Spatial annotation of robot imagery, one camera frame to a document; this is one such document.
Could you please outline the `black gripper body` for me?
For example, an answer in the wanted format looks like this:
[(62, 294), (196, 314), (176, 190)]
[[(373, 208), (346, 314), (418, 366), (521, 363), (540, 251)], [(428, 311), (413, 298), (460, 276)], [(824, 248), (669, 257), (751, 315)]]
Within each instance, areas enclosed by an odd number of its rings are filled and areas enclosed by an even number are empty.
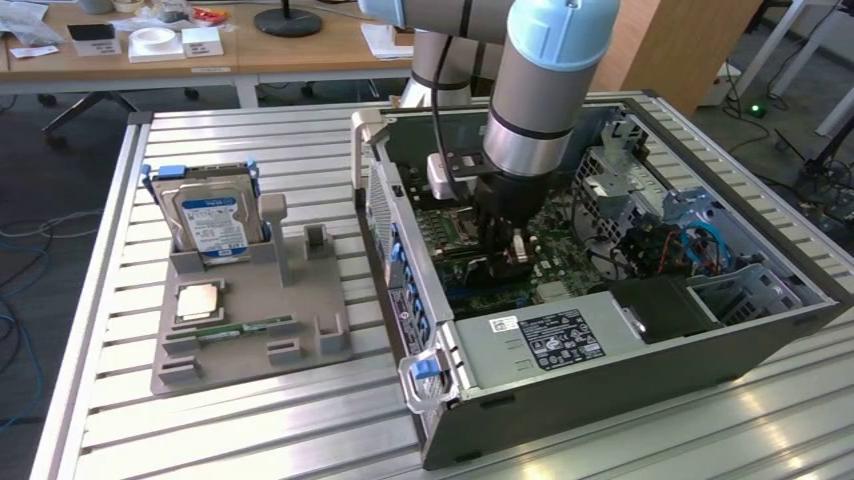
[(549, 174), (518, 177), (492, 173), (480, 176), (473, 194), (478, 224), (525, 228), (542, 208), (550, 183)]

